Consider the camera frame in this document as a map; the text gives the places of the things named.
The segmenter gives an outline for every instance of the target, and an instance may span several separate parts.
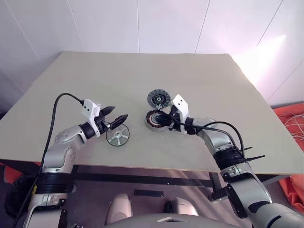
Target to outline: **floor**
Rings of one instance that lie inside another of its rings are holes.
[[[0,176],[3,177],[4,167],[0,166]],[[143,176],[163,176],[180,178],[199,178],[208,179],[208,173],[189,172],[175,170],[150,170],[150,169],[131,169],[114,167],[81,167],[78,172],[98,172],[126,175]],[[65,208],[68,210],[68,228],[77,222],[84,228],[103,227],[108,205],[113,197],[119,193],[127,193],[132,201],[133,215],[147,213],[162,213],[164,203],[175,197],[189,200],[198,210],[201,216],[220,220],[236,226],[251,228],[251,223],[247,219],[240,219],[234,215],[228,200],[219,203],[211,203],[207,196],[211,193],[210,188],[184,187],[171,185],[150,185],[132,184],[116,182],[97,182],[97,181],[75,181],[77,191],[70,194]],[[10,227],[13,220],[4,211],[4,199],[9,184],[0,181],[0,227]],[[278,182],[266,186],[269,190],[273,202],[288,205]],[[133,191],[137,190],[158,190],[163,191],[162,197],[134,196]],[[24,217],[19,220],[18,228],[22,227]]]

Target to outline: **wooden table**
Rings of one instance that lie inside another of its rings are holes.
[[[156,133],[144,124],[150,91],[181,94],[191,117],[211,117],[235,125],[247,157],[266,155],[250,164],[257,174],[303,173],[303,152],[261,94],[227,54],[117,54],[63,52],[0,121],[0,159],[40,161],[55,98],[70,92],[102,107],[116,106],[107,118],[129,114],[130,139],[111,146],[105,135],[89,140],[77,154],[82,165],[219,172],[205,143],[197,136]],[[81,106],[60,100],[54,137],[82,124]],[[220,126],[236,134],[226,126]]]

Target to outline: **black wire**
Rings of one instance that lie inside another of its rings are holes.
[[[242,139],[242,136],[241,134],[239,133],[239,131],[237,130],[237,128],[235,126],[233,126],[232,124],[230,123],[227,123],[227,122],[224,122],[224,121],[215,121],[215,122],[211,122],[209,124],[206,124],[204,125],[204,127],[207,127],[209,125],[213,125],[213,124],[225,124],[225,125],[228,125],[229,127],[231,127],[236,133],[237,133],[237,136],[238,136],[238,139],[239,139],[239,143],[241,144],[241,152],[242,152],[242,157],[245,158],[245,150],[244,150],[244,143],[243,143],[243,139]]]
[[[231,143],[233,144],[234,148],[236,149],[236,151],[239,153],[239,155],[242,156],[241,152],[239,151],[236,143],[234,142],[232,136],[228,133],[228,132],[225,132],[223,130],[220,130],[220,129],[216,129],[216,128],[210,128],[210,127],[205,127],[205,126],[198,126],[198,125],[192,125],[192,124],[187,124],[187,123],[182,123],[182,122],[179,122],[177,119],[174,118],[173,115],[170,115],[171,119],[177,123],[177,124],[180,124],[180,125],[183,125],[183,126],[187,126],[187,127],[194,127],[194,128],[197,128],[197,129],[201,129],[201,130],[209,130],[209,131],[215,131],[215,132],[222,132],[224,133],[225,135],[227,135],[229,137],[229,139],[231,140]]]
[[[21,216],[21,213],[22,213],[22,211],[23,211],[23,208],[25,207],[25,204],[27,203],[27,200],[28,200],[29,196],[31,195],[31,193],[32,193],[32,191],[33,191],[33,189],[34,189],[34,187],[35,187],[35,185],[36,185],[36,183],[37,183],[39,174],[42,172],[43,163],[44,163],[44,158],[45,158],[46,153],[47,153],[47,151],[48,151],[49,142],[50,142],[50,140],[51,140],[51,136],[52,136],[52,132],[53,132],[53,128],[54,128],[55,114],[56,114],[57,104],[58,104],[59,99],[60,99],[62,96],[64,96],[64,95],[68,95],[68,96],[74,98],[75,100],[77,100],[78,102],[80,102],[81,105],[83,105],[83,102],[84,102],[84,101],[80,100],[79,98],[77,98],[77,97],[75,97],[74,95],[69,94],[69,93],[62,93],[62,94],[60,94],[60,95],[56,98],[55,103],[54,103],[54,107],[53,107],[52,120],[51,120],[50,129],[49,129],[49,132],[48,132],[47,143],[46,143],[46,146],[45,146],[44,151],[43,151],[43,155],[42,155],[42,159],[41,159],[41,165],[40,165],[40,168],[39,168],[37,177],[35,178],[34,183],[33,183],[32,186],[30,187],[30,189],[29,189],[29,191],[28,191],[28,194],[26,195],[26,197],[25,197],[25,199],[24,199],[24,201],[23,201],[23,203],[22,203],[22,205],[21,205],[21,207],[20,207],[20,209],[19,209],[19,211],[18,211],[18,214],[17,214],[17,216],[16,216],[16,218],[15,218],[15,220],[14,220],[14,223],[13,223],[13,225],[12,225],[12,228],[15,228],[15,227],[16,227],[16,225],[17,225],[17,223],[18,223],[18,220],[19,220],[19,218],[20,218],[20,216]]]

